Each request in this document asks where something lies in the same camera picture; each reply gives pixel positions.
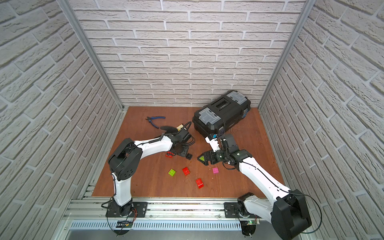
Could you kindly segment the small red lego brick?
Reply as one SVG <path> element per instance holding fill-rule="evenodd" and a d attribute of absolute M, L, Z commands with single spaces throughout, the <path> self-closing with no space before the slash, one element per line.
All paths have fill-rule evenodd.
<path fill-rule="evenodd" d="M 172 158 L 173 156 L 175 156 L 176 154 L 172 153 L 172 152 L 167 152 L 166 153 L 166 157 L 168 158 Z"/>

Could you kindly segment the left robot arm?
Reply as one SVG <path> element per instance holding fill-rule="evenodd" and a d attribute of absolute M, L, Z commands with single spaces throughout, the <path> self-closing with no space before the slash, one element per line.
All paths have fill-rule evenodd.
<path fill-rule="evenodd" d="M 180 129 L 163 126 L 164 132 L 157 138 L 143 141 L 124 139 L 110 156 L 108 164 L 114 181 L 114 195 L 107 207 L 107 217 L 128 217 L 134 211 L 131 194 L 131 180 L 140 160 L 148 156 L 165 152 L 170 157 L 175 155 L 190 160 L 189 147 L 195 138 L 189 133 L 192 122 L 187 122 Z"/>

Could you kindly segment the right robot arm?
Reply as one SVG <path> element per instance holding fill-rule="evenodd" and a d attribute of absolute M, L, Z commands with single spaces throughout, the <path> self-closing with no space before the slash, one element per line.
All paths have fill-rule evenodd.
<path fill-rule="evenodd" d="M 255 221 L 261 218 L 272 224 L 283 240 L 292 240 L 312 226 L 305 195 L 290 190 L 272 177 L 247 151 L 239 149 L 232 135 L 210 135 L 205 138 L 211 150 L 198 156 L 204 165 L 229 164 L 248 177 L 266 196 L 266 200 L 247 193 L 235 203 L 225 203 L 226 217 L 237 218 L 243 235 L 255 232 Z"/>

